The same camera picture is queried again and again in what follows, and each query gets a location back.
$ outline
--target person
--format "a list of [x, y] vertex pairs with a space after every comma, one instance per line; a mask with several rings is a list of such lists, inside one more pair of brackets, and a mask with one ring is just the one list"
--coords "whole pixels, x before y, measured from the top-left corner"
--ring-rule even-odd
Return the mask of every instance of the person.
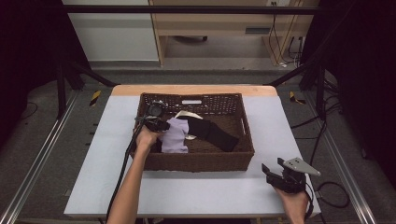
[[[134, 154], [134, 161], [124, 177], [119, 192], [114, 199], [107, 220], [108, 224], [130, 224], [135, 222], [139, 202], [140, 184], [146, 157], [149, 154], [151, 145], [153, 145], [161, 135], [163, 135], [163, 133], [151, 132], [144, 126], [137, 136], [137, 148]], [[308, 205], [306, 194], [304, 192], [288, 194], [280, 189], [275, 189], [275, 191], [282, 200], [283, 208], [290, 223], [304, 223], [305, 209]]]

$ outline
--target brown wicker basket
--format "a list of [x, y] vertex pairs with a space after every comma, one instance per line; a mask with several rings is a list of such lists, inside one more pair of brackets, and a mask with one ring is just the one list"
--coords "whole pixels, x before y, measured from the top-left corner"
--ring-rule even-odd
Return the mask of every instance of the brown wicker basket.
[[142, 93], [137, 116], [143, 116], [147, 106], [153, 101], [163, 101], [167, 104], [164, 119], [174, 117], [180, 110], [196, 113], [216, 123], [224, 132], [239, 138], [239, 142], [232, 152], [224, 152], [198, 138], [185, 140], [189, 153], [161, 153], [161, 149], [154, 145], [148, 154], [145, 170], [246, 171], [254, 155], [254, 149], [240, 93], [200, 95]]

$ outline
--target white tabletop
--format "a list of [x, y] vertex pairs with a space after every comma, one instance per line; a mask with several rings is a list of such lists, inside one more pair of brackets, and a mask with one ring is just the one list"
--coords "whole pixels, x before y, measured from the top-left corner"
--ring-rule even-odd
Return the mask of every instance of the white tabletop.
[[[145, 171], [139, 217], [278, 217], [282, 203], [262, 163], [280, 174], [277, 158], [301, 158], [278, 96], [243, 96], [255, 154], [245, 172]], [[64, 213], [104, 217], [131, 141], [139, 96], [112, 95]], [[320, 209], [314, 199], [313, 215]]]

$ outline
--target yellow and black tape marker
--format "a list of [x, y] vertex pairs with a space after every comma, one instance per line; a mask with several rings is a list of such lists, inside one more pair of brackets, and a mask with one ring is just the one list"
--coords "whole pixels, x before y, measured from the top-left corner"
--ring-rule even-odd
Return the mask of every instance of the yellow and black tape marker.
[[290, 101], [298, 103], [300, 105], [305, 105], [305, 100], [297, 100], [296, 97], [294, 96], [294, 92], [290, 92]]
[[100, 91], [96, 91], [92, 96], [90, 106], [94, 106], [96, 104], [96, 101], [98, 100], [99, 96], [100, 96]]

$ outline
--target black curtain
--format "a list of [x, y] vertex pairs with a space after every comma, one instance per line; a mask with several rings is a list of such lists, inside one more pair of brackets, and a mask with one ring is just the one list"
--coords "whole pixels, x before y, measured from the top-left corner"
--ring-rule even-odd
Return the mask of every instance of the black curtain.
[[68, 15], [46, 14], [44, 5], [62, 1], [0, 1], [0, 146], [26, 108], [29, 91], [55, 80], [60, 61], [74, 89], [83, 81], [67, 62], [90, 68]]
[[[342, 2], [321, 4], [336, 7]], [[315, 16], [302, 63], [323, 40], [333, 18]], [[324, 66], [338, 81], [341, 103], [361, 147], [396, 188], [395, 52], [396, 1], [357, 0], [333, 36]]]

